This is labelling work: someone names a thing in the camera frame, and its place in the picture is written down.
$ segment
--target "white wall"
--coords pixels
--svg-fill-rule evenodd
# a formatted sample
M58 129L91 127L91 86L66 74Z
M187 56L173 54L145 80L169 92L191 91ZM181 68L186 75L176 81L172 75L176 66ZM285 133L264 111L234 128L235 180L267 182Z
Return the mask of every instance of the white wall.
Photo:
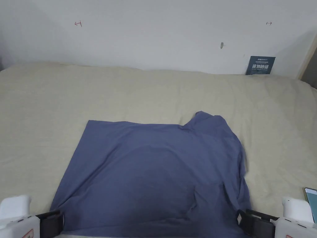
M272 74L296 77L316 26L317 0L1 0L0 57L5 68L61 61L244 74L251 55L275 56Z

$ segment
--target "dark blue card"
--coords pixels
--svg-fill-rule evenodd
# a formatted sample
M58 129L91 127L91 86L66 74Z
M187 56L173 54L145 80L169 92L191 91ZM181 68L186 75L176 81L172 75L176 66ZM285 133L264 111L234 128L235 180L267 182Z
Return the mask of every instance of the dark blue card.
M251 56L245 75L270 74L274 60L275 57Z

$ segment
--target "beige bedsheet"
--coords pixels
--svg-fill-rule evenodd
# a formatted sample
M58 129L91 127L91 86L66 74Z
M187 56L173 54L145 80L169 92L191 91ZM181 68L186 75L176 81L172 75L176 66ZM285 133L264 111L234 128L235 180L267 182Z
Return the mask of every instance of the beige bedsheet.
M282 216L283 196L317 188L317 91L304 82L36 63L0 73L0 199L30 194L47 211L90 119L184 124L200 110L244 145L254 209Z

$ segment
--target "phone screen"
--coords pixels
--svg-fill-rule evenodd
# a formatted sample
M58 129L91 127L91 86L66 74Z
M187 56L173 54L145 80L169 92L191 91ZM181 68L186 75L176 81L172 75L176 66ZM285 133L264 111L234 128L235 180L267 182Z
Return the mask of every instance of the phone screen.
M308 203L312 210L314 222L317 222L317 190L305 188L305 192L307 195Z

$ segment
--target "wrinkled fabric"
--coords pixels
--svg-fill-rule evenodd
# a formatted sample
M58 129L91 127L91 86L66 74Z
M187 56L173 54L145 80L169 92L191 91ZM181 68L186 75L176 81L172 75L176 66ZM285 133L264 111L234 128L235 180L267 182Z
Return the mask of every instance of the wrinkled fabric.
M88 121L53 199L64 234L245 237L244 150L221 116L184 126Z

